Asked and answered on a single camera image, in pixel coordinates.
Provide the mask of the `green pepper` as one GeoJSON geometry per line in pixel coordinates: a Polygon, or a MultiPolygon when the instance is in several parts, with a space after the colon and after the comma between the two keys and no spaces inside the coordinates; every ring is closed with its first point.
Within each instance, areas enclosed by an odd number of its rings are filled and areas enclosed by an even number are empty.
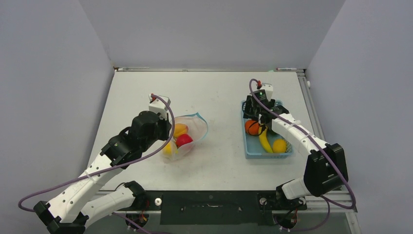
{"type": "Polygon", "coordinates": [[[268,130],[267,130],[267,133],[268,133],[268,134],[271,134],[271,135],[277,135],[277,133],[274,132],[274,131],[271,130],[271,129],[268,129],[268,130]]]}

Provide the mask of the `small yellow fruit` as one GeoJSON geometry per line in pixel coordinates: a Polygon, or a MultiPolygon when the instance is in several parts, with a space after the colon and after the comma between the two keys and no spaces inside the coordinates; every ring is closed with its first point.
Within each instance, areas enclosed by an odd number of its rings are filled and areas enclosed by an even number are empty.
{"type": "Polygon", "coordinates": [[[284,139],[278,138],[273,142],[272,151],[276,154],[282,154],[287,151],[287,142],[284,139]]]}

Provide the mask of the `peach fruit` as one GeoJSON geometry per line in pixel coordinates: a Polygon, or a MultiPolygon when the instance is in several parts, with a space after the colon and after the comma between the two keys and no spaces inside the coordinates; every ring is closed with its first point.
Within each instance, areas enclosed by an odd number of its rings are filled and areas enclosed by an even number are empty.
{"type": "Polygon", "coordinates": [[[183,134],[187,134],[188,131],[189,131],[189,128],[186,124],[176,123],[175,126],[174,126],[173,137],[178,138],[179,136],[181,136],[183,134]]]}

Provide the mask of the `yellow lemon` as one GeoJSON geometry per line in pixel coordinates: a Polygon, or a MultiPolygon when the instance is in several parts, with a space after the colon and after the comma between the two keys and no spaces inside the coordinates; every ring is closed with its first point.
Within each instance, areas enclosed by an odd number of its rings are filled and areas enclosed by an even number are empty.
{"type": "Polygon", "coordinates": [[[167,157],[171,157],[178,153],[177,146],[174,142],[170,141],[164,148],[163,154],[167,157]]]}

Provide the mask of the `clear zip top bag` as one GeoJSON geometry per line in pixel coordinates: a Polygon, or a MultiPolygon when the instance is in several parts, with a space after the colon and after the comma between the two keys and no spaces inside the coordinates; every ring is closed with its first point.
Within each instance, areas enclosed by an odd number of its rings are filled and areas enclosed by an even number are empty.
{"type": "MultiPolygon", "coordinates": [[[[195,147],[195,145],[199,143],[199,141],[204,139],[208,133],[208,123],[198,112],[194,114],[178,116],[174,120],[175,124],[183,123],[188,126],[189,131],[187,134],[192,137],[193,142],[183,145],[180,148],[177,147],[178,153],[171,157],[165,156],[162,152],[162,157],[167,161],[179,160],[188,155],[190,151],[195,147]]],[[[171,141],[175,143],[175,140],[176,139],[172,137],[171,141]]]]}

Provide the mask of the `orange fruit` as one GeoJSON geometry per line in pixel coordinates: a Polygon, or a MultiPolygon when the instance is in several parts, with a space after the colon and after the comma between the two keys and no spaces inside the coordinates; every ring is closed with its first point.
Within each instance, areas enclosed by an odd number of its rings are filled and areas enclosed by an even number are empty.
{"type": "Polygon", "coordinates": [[[247,120],[244,124],[245,132],[250,136],[258,136],[260,133],[260,125],[256,120],[247,120]]]}

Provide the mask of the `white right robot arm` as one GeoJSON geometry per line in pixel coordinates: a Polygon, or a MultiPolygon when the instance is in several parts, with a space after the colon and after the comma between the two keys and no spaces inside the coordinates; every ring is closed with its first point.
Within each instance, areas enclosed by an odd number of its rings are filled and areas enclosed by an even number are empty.
{"type": "Polygon", "coordinates": [[[289,208],[295,198],[320,197],[348,182],[344,149],[305,129],[285,107],[268,100],[265,90],[248,95],[243,112],[246,118],[257,120],[265,129],[283,137],[307,160],[302,177],[277,188],[280,192],[276,193],[275,202],[280,208],[289,208]]]}

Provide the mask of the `red apple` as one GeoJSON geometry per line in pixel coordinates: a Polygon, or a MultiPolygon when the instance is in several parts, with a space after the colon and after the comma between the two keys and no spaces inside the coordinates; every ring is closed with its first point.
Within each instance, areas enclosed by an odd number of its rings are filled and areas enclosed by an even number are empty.
{"type": "Polygon", "coordinates": [[[189,144],[191,142],[193,142],[193,139],[189,134],[182,134],[178,136],[175,140],[175,144],[178,148],[182,147],[183,145],[189,144]]]}

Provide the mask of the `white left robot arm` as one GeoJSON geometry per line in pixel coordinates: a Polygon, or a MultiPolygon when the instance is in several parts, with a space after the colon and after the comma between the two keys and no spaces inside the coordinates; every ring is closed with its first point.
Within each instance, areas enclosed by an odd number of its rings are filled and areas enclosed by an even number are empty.
{"type": "Polygon", "coordinates": [[[82,174],[85,178],[71,184],[61,194],[34,206],[34,211],[51,234],[82,234],[99,219],[117,210],[141,209],[146,192],[135,181],[126,182],[119,191],[98,199],[92,197],[127,163],[140,159],[154,142],[169,138],[171,123],[167,112],[142,111],[130,127],[109,139],[101,153],[82,174]]]}

